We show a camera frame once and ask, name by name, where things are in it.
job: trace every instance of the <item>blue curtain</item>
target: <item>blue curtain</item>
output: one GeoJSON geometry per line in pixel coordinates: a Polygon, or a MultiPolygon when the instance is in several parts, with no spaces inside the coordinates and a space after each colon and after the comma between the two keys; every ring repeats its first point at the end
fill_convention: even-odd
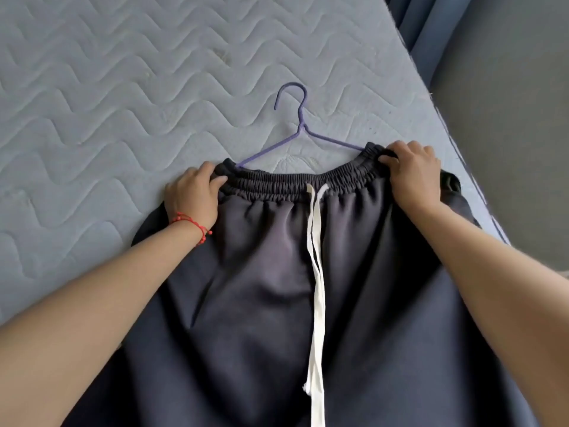
{"type": "Polygon", "coordinates": [[[427,87],[471,0],[386,0],[427,87]]]}

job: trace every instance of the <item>white drawstring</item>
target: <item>white drawstring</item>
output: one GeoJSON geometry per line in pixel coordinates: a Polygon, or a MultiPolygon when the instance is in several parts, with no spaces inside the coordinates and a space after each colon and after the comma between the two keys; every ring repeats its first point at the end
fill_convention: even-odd
{"type": "Polygon", "coordinates": [[[316,287],[314,288],[314,330],[310,346],[309,372],[304,384],[304,391],[312,399],[310,425],[325,427],[324,419],[324,378],[322,375],[322,348],[326,331],[325,313],[326,299],[324,296],[324,276],[322,272],[322,255],[320,254],[320,234],[322,232],[322,214],[320,201],[328,185],[323,185],[318,193],[310,184],[306,185],[310,193],[310,214],[306,230],[306,248],[312,260],[312,270],[316,287]]]}

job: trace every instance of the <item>mattress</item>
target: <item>mattress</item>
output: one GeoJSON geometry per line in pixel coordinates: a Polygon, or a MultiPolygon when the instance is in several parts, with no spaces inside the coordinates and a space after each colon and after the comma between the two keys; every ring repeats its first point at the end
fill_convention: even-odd
{"type": "MultiPolygon", "coordinates": [[[[384,0],[2,0],[0,318],[123,251],[168,180],[306,121],[416,139],[498,236],[384,0]]],[[[304,134],[248,165],[319,173],[357,152],[304,134]]]]}

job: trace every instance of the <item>elastic waistband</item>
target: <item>elastic waistband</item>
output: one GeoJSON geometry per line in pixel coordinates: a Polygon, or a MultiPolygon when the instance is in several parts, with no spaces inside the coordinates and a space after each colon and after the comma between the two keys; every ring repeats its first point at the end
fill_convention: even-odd
{"type": "Polygon", "coordinates": [[[351,162],[318,175],[310,173],[268,173],[238,168],[231,159],[225,159],[215,168],[216,175],[226,175],[228,181],[221,187],[226,195],[239,195],[249,201],[307,201],[306,184],[319,190],[328,184],[327,194],[343,195],[364,187],[389,171],[377,158],[391,154],[381,145],[368,142],[365,149],[351,162]]]}

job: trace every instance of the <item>hand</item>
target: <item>hand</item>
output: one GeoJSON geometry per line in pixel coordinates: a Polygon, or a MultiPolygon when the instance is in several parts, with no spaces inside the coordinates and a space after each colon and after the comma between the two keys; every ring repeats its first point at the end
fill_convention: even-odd
{"type": "Polygon", "coordinates": [[[380,156],[389,166],[395,202],[410,216],[440,205],[440,160],[431,146],[396,141],[388,146],[397,158],[380,156]]]}
{"type": "Polygon", "coordinates": [[[180,212],[211,229],[217,220],[217,192],[227,181],[226,176],[210,181],[214,168],[211,162],[204,162],[199,169],[189,168],[166,185],[164,204],[170,221],[180,212]]]}

